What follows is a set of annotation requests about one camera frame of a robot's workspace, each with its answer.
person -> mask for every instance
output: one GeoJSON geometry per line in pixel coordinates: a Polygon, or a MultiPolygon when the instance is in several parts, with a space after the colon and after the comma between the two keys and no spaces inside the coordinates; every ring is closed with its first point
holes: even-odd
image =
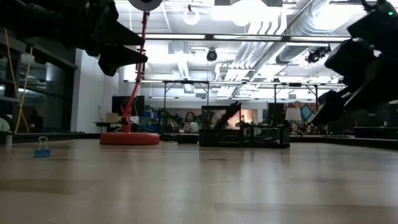
{"type": "Polygon", "coordinates": [[[196,133],[199,130],[199,125],[194,122],[195,114],[188,112],[185,116],[185,124],[183,130],[185,133],[196,133]]]}

white wall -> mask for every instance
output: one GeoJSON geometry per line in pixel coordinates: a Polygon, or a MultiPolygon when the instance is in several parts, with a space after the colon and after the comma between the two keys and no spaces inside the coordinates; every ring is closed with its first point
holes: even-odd
{"type": "Polygon", "coordinates": [[[104,75],[98,59],[83,50],[76,50],[76,65],[73,84],[71,131],[98,133],[94,122],[105,120],[112,110],[112,96],[118,93],[119,74],[104,75]]]}

binder clip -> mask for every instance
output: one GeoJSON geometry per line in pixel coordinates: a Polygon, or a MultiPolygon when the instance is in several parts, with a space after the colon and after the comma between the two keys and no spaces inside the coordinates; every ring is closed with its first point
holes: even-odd
{"type": "Polygon", "coordinates": [[[48,149],[48,147],[47,147],[47,140],[49,140],[49,139],[45,136],[39,137],[40,144],[39,144],[39,149],[35,150],[35,154],[34,154],[35,158],[44,158],[44,157],[51,156],[50,149],[48,149]],[[45,149],[42,149],[42,140],[44,140],[45,149]]]}

